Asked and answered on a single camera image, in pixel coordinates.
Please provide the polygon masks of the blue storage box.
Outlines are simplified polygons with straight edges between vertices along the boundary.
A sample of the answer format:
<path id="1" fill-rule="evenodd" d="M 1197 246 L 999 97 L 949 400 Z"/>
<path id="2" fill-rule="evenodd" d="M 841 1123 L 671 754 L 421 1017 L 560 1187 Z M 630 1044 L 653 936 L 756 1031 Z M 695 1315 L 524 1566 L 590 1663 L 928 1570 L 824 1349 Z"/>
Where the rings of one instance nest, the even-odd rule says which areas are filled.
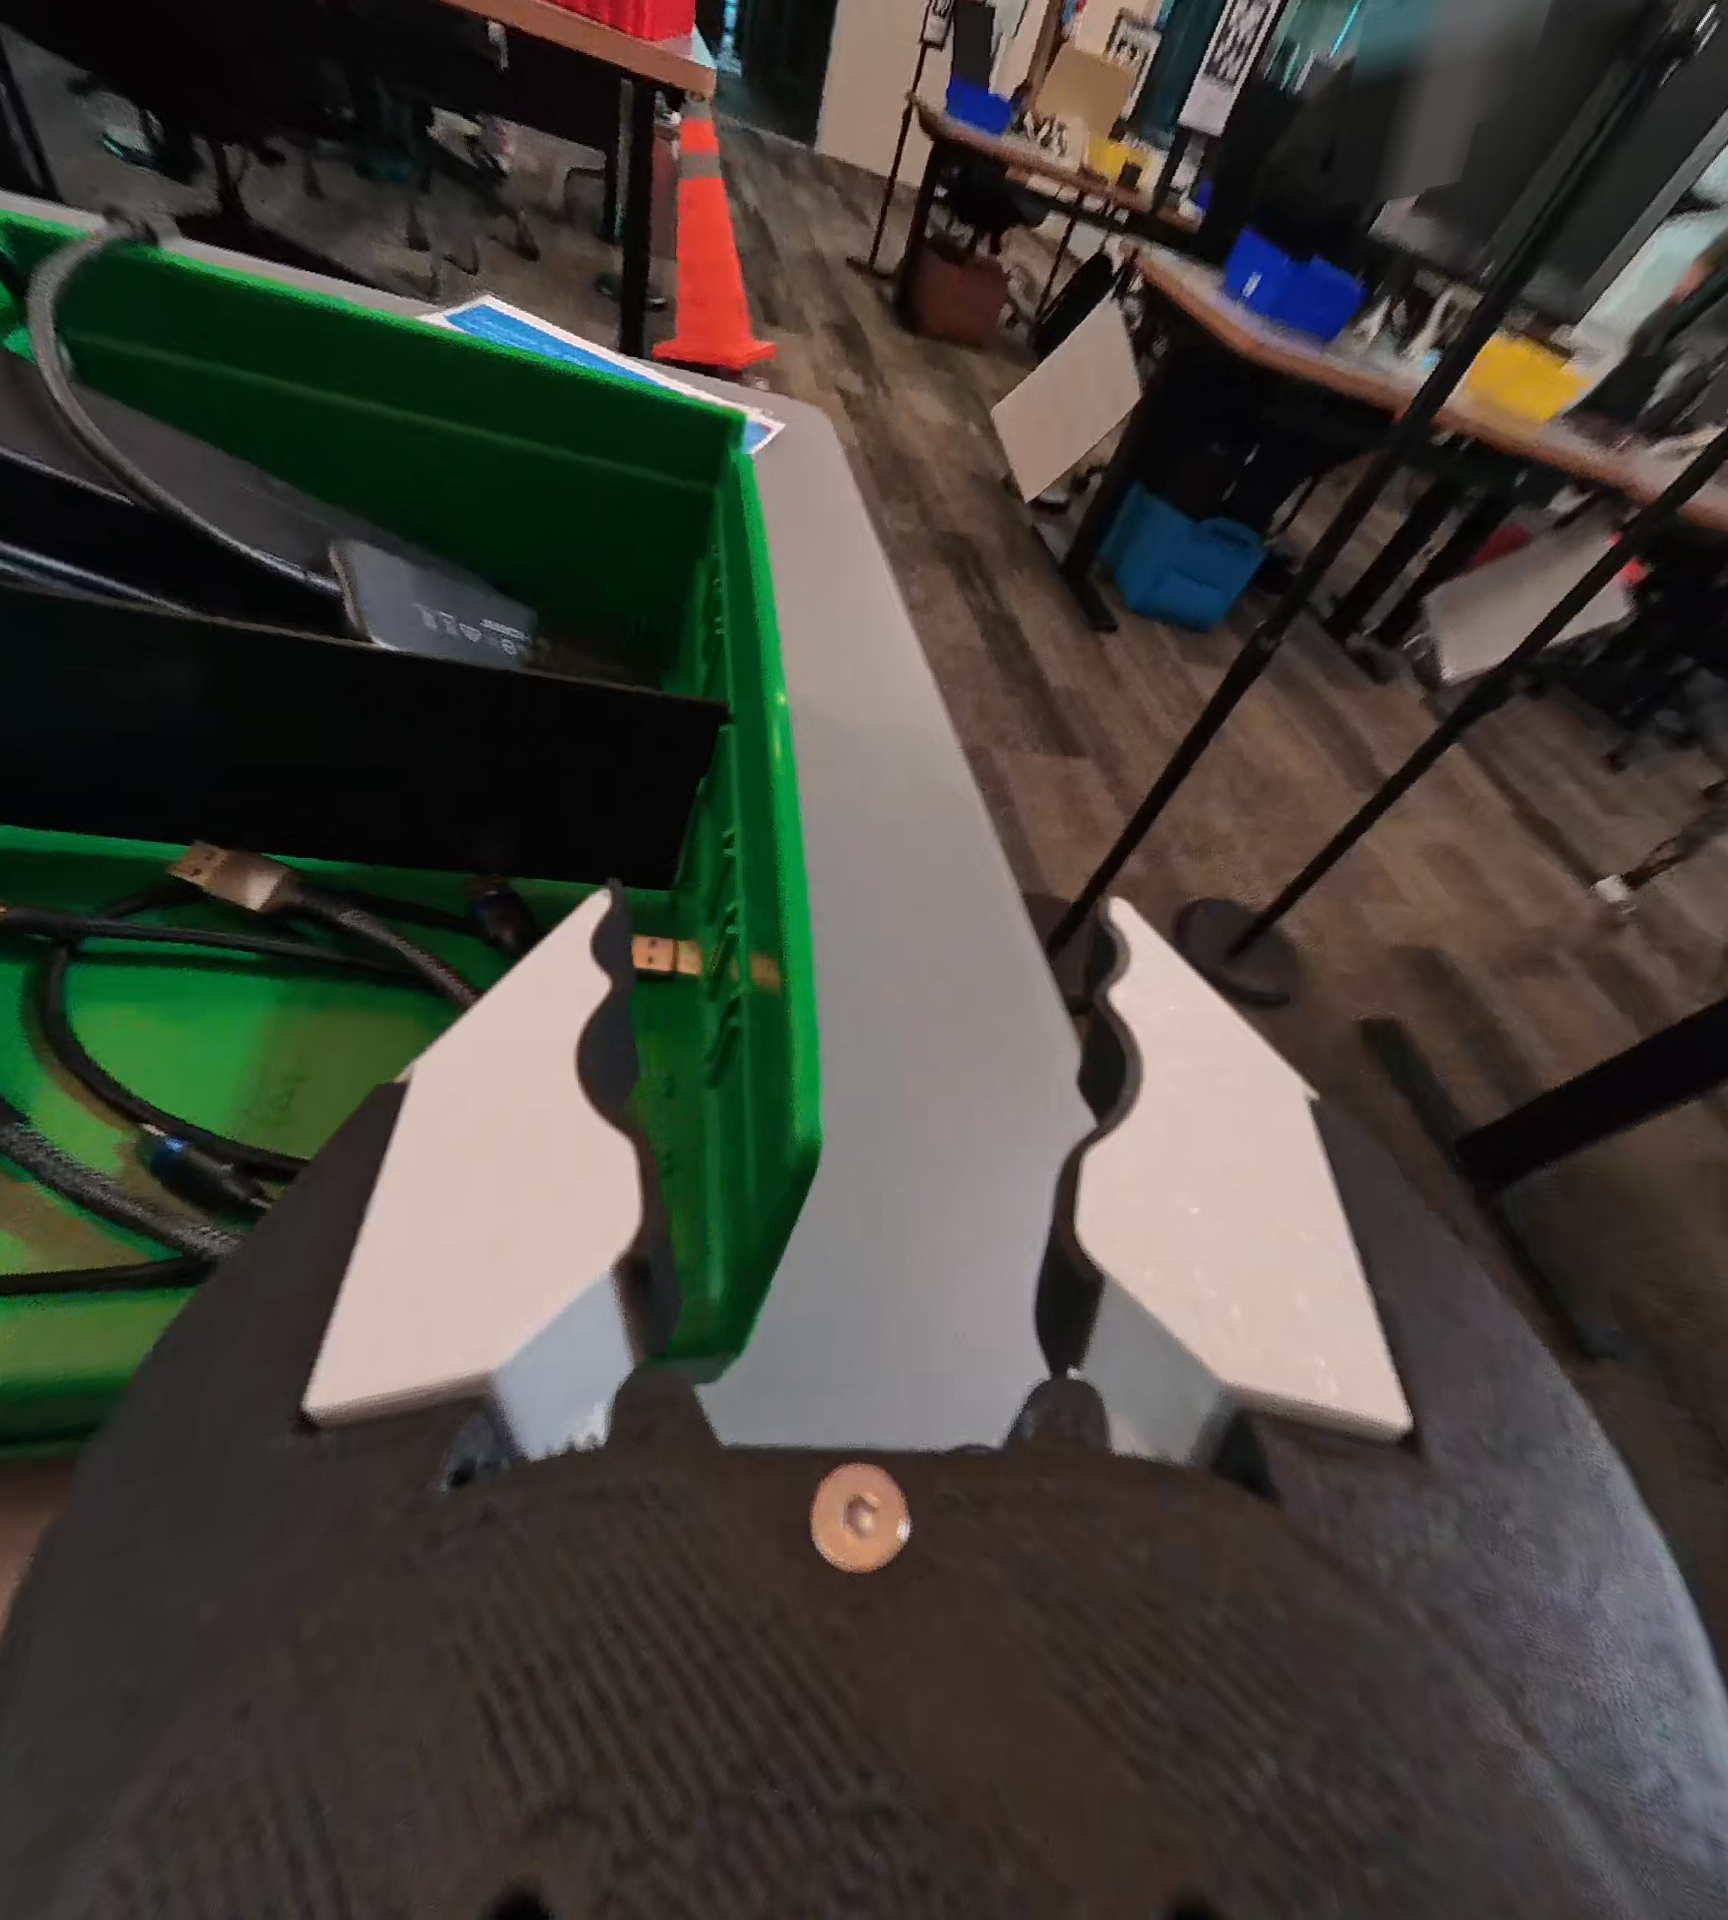
<path id="1" fill-rule="evenodd" d="M 1191 521 L 1134 484 L 1101 540 L 1096 566 L 1135 615 L 1211 631 L 1256 580 L 1266 542 L 1235 521 Z"/>

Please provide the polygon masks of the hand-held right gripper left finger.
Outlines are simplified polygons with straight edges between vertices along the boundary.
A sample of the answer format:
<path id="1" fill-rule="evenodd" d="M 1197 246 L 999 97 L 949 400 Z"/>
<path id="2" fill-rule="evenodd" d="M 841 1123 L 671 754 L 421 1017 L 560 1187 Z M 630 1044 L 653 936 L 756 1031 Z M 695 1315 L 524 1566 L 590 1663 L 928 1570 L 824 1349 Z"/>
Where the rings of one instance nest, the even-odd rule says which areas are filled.
<path id="1" fill-rule="evenodd" d="M 473 1403 L 540 1460 L 604 1447 L 678 1322 L 636 1119 L 633 928 L 595 891 L 399 1079 L 402 1103 L 301 1413 Z"/>

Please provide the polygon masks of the blue and white paper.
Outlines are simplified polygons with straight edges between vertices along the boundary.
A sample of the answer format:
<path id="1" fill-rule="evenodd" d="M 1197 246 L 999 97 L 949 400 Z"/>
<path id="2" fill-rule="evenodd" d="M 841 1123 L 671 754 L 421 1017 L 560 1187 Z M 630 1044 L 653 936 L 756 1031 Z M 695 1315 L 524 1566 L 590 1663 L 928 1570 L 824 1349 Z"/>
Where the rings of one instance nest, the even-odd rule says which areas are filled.
<path id="1" fill-rule="evenodd" d="M 740 449 L 754 459 L 784 434 L 784 422 L 768 410 L 710 391 L 700 379 L 662 375 L 651 363 L 604 348 L 557 324 L 515 310 L 497 296 L 476 296 L 456 307 L 434 310 L 421 319 L 442 333 L 483 345 L 514 348 L 553 369 L 571 369 L 658 397 L 684 397 L 740 418 Z"/>

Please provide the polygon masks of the black stand pole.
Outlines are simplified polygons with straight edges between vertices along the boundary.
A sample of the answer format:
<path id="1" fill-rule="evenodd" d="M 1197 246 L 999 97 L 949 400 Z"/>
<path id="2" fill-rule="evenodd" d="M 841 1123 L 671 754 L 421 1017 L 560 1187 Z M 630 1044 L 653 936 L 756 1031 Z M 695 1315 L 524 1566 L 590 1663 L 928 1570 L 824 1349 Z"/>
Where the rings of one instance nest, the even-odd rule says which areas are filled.
<path id="1" fill-rule="evenodd" d="M 1684 467 L 1667 488 L 1643 504 L 1622 528 L 1613 550 L 1529 631 L 1490 674 L 1476 681 L 1406 763 L 1358 806 L 1306 866 L 1284 883 L 1267 907 L 1222 898 L 1190 901 L 1174 923 L 1180 957 L 1222 996 L 1243 1005 L 1278 1009 L 1299 989 L 1299 953 L 1278 933 L 1282 921 L 1461 744 L 1490 714 L 1519 693 L 1531 665 L 1549 653 L 1571 617 L 1611 585 L 1728 464 L 1728 425 Z"/>
<path id="2" fill-rule="evenodd" d="M 1525 290 L 1529 279 L 1538 272 L 1552 240 L 1571 220 L 1574 206 L 1597 185 L 1597 177 L 1606 170 L 1615 147 L 1643 115 L 1656 93 L 1664 90 L 1667 83 L 1699 55 L 1699 49 L 1713 38 L 1713 28 L 1713 3 L 1656 3 L 1650 8 L 1643 17 L 1643 31 L 1629 42 L 1626 55 L 1613 62 L 1606 80 L 1580 109 L 1576 129 L 1564 136 L 1555 157 L 1546 161 L 1539 177 L 1524 188 L 1519 202 L 1505 216 L 1505 248 L 1482 279 L 1482 300 L 1476 303 L 1473 319 L 1438 355 L 1434 370 L 1407 400 L 1406 410 L 1395 418 L 1390 431 L 1360 470 L 1355 488 L 1336 508 L 1324 535 L 1310 546 L 1310 554 L 1292 575 L 1292 585 L 1275 601 L 1273 612 L 1267 612 L 1267 617 L 1243 644 L 1235 665 L 1211 690 L 1211 700 L 1183 734 L 1172 756 L 1163 761 L 1162 775 L 1135 806 L 1110 852 L 1099 859 L 1093 876 L 1085 880 L 1062 916 L 1048 928 L 1043 939 L 1045 957 L 1062 957 L 1079 930 L 1090 923 L 1090 916 L 1101 904 L 1107 887 L 1151 838 L 1163 810 L 1190 782 L 1240 702 L 1271 668 L 1284 636 L 1306 610 L 1316 587 L 1355 537 L 1382 486 L 1421 443 L 1430 441 L 1445 403 L 1454 397 L 1482 345 L 1494 334 L 1511 303 Z"/>

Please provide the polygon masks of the black floor bar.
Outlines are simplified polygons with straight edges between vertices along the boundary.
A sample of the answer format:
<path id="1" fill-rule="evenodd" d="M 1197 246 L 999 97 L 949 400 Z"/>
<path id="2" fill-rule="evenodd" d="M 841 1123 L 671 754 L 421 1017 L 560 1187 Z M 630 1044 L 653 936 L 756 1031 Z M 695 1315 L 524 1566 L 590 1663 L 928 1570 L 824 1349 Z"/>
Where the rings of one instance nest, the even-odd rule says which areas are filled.
<path id="1" fill-rule="evenodd" d="M 1461 1123 L 1403 1023 L 1362 1019 L 1358 1034 L 1454 1172 L 1483 1197 L 1728 1086 L 1728 996 L 1482 1126 Z"/>

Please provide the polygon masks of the bright green plastic bin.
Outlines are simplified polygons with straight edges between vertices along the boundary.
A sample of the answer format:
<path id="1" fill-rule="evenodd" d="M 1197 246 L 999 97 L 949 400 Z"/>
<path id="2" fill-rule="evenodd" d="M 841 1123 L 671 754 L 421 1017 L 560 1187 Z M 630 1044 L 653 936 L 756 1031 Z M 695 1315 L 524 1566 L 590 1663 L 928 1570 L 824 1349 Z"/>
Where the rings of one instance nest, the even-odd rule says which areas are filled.
<path id="1" fill-rule="evenodd" d="M 0 208 L 0 1458 L 606 893 L 672 1353 L 748 1343 L 822 1154 L 756 443 L 486 303 Z"/>

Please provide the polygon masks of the yellow plastic bin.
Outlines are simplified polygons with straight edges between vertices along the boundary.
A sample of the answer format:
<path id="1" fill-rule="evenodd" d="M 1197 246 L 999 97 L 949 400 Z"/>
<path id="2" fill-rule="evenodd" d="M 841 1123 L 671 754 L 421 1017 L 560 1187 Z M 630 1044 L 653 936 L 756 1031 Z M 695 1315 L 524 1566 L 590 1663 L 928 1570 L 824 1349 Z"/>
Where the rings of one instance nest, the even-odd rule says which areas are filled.
<path id="1" fill-rule="evenodd" d="M 1574 407 L 1591 382 L 1564 355 L 1529 337 L 1494 334 L 1461 376 L 1455 404 L 1543 427 Z"/>

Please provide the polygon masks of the black portable drive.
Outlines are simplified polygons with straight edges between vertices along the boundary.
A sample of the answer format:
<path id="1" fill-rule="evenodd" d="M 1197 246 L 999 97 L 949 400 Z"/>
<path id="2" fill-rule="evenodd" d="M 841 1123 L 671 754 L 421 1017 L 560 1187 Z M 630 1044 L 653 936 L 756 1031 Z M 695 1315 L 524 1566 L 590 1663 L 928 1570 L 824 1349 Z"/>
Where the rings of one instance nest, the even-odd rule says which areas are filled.
<path id="1" fill-rule="evenodd" d="M 547 646 L 538 615 L 486 582 L 338 540 L 326 557 L 347 631 L 390 655 L 529 671 Z"/>

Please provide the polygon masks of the small wooden table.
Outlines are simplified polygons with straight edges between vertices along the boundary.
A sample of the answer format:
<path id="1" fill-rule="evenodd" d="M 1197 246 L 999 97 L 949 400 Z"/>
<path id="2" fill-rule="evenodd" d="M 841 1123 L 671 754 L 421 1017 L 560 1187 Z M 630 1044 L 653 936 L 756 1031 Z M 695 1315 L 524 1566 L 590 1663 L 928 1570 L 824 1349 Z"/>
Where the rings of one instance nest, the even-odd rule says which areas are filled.
<path id="1" fill-rule="evenodd" d="M 926 164 L 911 188 L 897 262 L 880 264 L 884 240 L 892 230 L 892 215 L 897 208 L 904 149 L 909 147 L 911 132 L 922 132 L 926 139 Z M 911 90 L 904 101 L 900 136 L 892 154 L 892 173 L 884 180 L 870 250 L 863 260 L 849 260 L 852 269 L 888 288 L 892 316 L 907 333 L 918 327 L 911 299 L 943 180 L 953 167 L 964 164 L 1005 174 L 1009 185 L 1017 185 L 1026 198 L 1043 202 L 1043 216 L 1062 227 L 1043 279 L 1038 311 L 1048 307 L 1057 272 L 1062 269 L 1062 260 L 1079 227 L 1090 227 L 1093 234 L 1113 237 L 1124 246 L 1153 241 L 1172 253 L 1201 237 L 1202 212 L 1191 206 L 1186 195 L 1101 180 L 1079 164 L 1051 161 L 1023 136 L 982 132 L 946 109 L 926 105 L 919 93 Z"/>

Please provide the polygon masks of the white board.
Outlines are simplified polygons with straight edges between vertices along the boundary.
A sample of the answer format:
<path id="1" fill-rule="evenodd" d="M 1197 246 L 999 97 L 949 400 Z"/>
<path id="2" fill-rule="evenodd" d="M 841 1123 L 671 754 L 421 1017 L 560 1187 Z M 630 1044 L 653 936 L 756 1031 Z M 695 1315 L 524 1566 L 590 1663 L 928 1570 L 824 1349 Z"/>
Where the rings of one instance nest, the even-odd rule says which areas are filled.
<path id="1" fill-rule="evenodd" d="M 1438 690 L 1490 674 L 1613 546 L 1615 521 L 1588 514 L 1428 589 L 1413 646 L 1417 681 Z"/>
<path id="2" fill-rule="evenodd" d="M 1071 334 L 989 410 L 1020 500 L 1066 484 L 1139 407 L 1134 337 L 1118 300 L 1099 300 Z"/>

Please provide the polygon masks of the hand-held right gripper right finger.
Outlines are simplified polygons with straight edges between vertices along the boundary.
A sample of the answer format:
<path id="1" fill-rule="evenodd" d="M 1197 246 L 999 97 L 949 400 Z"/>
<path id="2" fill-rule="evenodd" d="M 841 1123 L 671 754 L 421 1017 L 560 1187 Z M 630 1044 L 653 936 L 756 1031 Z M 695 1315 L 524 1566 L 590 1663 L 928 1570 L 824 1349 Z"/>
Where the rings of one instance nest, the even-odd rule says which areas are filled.
<path id="1" fill-rule="evenodd" d="M 1207 1469 L 1236 1417 L 1411 1437 L 1316 1093 L 1123 898 L 1079 973 L 1089 1134 L 1051 1199 L 1038 1343 L 1123 1454 Z"/>

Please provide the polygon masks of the wooden table black legs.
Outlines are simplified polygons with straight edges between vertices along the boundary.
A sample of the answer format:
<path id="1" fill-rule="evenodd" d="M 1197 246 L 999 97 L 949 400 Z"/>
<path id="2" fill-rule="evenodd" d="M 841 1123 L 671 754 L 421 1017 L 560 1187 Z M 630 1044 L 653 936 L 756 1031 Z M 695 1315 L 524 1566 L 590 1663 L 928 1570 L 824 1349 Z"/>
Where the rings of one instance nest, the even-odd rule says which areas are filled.
<path id="1" fill-rule="evenodd" d="M 449 13 L 505 25 L 515 39 L 553 45 L 595 62 L 630 90 L 622 109 L 622 192 L 618 208 L 618 351 L 647 355 L 651 227 L 653 227 L 653 136 L 662 93 L 710 108 L 714 100 L 714 60 L 703 38 L 646 39 L 606 21 L 567 13 L 554 3 L 445 3 Z"/>

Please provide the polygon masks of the orange traffic cone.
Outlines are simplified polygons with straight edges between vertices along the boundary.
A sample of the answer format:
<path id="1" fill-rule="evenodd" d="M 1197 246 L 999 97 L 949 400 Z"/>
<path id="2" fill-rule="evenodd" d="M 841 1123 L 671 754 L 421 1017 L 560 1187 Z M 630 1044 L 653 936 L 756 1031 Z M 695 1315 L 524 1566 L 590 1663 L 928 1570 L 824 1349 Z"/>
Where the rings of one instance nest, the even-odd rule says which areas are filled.
<path id="1" fill-rule="evenodd" d="M 676 328 L 651 348 L 672 369 L 742 379 L 773 363 L 777 348 L 752 327 L 745 279 L 721 177 L 721 140 L 712 112 L 689 105 L 678 126 L 676 215 Z"/>

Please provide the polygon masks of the brown bag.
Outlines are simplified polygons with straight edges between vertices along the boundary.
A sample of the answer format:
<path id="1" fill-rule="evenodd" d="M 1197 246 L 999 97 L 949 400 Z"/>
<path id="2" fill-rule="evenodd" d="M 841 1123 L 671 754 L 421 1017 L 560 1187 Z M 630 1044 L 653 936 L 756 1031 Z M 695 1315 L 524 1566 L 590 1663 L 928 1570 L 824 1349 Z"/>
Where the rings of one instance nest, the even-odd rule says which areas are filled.
<path id="1" fill-rule="evenodd" d="M 909 328 L 943 345 L 989 348 L 1009 310 L 1002 260 L 926 240 L 911 268 L 904 311 Z"/>

